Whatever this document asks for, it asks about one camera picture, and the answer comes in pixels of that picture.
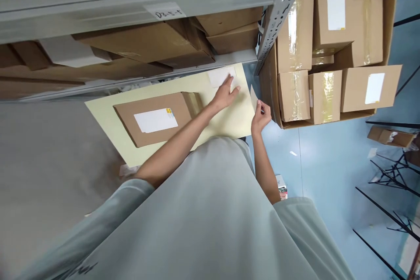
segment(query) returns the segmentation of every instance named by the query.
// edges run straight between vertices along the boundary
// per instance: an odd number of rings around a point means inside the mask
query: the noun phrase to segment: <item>hand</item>
[[[271,108],[258,100],[255,116],[252,119],[251,134],[259,134],[264,127],[271,121]]]
[[[232,81],[233,77],[229,74],[226,80],[223,82],[223,84],[219,86],[216,95],[209,104],[209,106],[213,107],[217,112],[232,104],[237,95],[239,94],[239,91],[241,89],[240,86],[235,87],[235,89],[233,89],[231,93]]]

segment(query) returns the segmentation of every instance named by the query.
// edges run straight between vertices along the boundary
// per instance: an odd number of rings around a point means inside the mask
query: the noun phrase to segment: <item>light green shirt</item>
[[[19,279],[354,279],[313,202],[270,204],[241,140],[213,138],[156,190],[125,182]]]

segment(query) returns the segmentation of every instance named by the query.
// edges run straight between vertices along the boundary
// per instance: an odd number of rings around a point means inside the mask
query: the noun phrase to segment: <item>shirt sleeve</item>
[[[149,197],[154,188],[142,179],[123,183],[103,205],[74,226],[17,280],[61,279],[97,248]]]
[[[290,198],[273,207],[319,279],[354,280],[311,199]]]

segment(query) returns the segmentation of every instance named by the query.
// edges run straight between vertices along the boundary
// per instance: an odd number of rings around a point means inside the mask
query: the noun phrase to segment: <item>white label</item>
[[[327,0],[328,30],[346,29],[346,0]]]
[[[187,17],[175,2],[150,4],[145,5],[144,8],[159,21]]]
[[[134,118],[136,119],[141,132],[144,133],[152,133],[178,127],[178,123],[170,108],[135,114]]]
[[[382,85],[384,83],[385,73],[369,74],[367,80],[365,104],[378,103],[381,100]]]
[[[219,88],[219,86],[221,86],[228,77],[228,74],[231,74],[231,76],[233,76],[231,89],[235,88],[238,85],[238,82],[236,80],[235,67],[224,67],[220,69],[207,71],[207,73],[209,75],[210,84],[212,88]]]
[[[312,95],[312,90],[309,90],[309,106],[314,107],[314,96]]]

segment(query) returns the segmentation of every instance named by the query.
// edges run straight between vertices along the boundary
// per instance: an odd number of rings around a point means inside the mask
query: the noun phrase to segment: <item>forearm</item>
[[[218,110],[209,104],[194,119],[157,150],[137,171],[135,177],[159,187],[185,160],[198,137]]]
[[[263,137],[260,133],[253,134],[252,142],[254,144],[255,177],[268,200],[271,204],[275,204],[280,201],[280,194],[276,176],[264,146]]]

